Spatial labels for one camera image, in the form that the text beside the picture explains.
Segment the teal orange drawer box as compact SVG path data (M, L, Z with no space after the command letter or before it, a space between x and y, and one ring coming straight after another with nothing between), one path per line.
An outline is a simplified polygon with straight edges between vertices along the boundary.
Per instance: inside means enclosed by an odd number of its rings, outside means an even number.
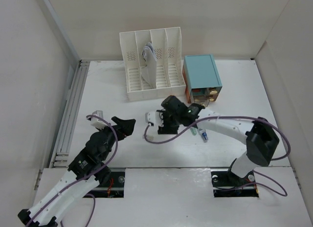
M186 83L185 96L189 104L207 107L215 102L223 87L212 54L184 57L182 74Z

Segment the white spiral bound manual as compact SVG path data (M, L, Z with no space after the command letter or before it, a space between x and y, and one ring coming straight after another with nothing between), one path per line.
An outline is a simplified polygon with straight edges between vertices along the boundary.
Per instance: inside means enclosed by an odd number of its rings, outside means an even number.
M141 69L141 76L153 88L157 88L157 55L151 42L148 42L141 53L145 67Z

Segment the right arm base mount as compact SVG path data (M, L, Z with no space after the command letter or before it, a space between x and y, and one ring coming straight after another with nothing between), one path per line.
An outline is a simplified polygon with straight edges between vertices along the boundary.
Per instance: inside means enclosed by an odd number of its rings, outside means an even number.
M215 198L259 197L253 171L240 178L227 169L212 169L211 182Z

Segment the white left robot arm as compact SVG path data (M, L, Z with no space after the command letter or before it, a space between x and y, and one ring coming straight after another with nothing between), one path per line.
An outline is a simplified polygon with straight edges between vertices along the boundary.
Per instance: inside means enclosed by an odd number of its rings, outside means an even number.
M108 155L116 154L118 142L132 135L136 120L114 116L111 120L115 124L111 125L97 115L89 115L89 120L93 119L101 122L97 132L90 136L58 183L36 205L18 213L26 227L58 226L69 208L92 189L109 182L108 163L112 159Z

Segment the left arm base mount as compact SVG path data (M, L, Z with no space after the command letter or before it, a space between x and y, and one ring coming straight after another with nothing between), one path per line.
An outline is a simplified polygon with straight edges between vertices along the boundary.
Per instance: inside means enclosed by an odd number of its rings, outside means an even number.
M95 198L123 198L125 185L125 168L112 168L109 179L92 189L88 194Z

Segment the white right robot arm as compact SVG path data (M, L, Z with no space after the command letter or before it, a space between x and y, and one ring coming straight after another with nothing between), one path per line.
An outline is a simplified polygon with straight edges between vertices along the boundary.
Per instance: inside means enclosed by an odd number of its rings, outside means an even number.
M242 182L256 167L269 166L279 144L272 126L261 117L225 116L196 103L186 106L173 95L163 100L161 106L161 134L176 134L180 125L192 126L223 134L246 146L246 151L232 162L226 173L227 181L233 185Z

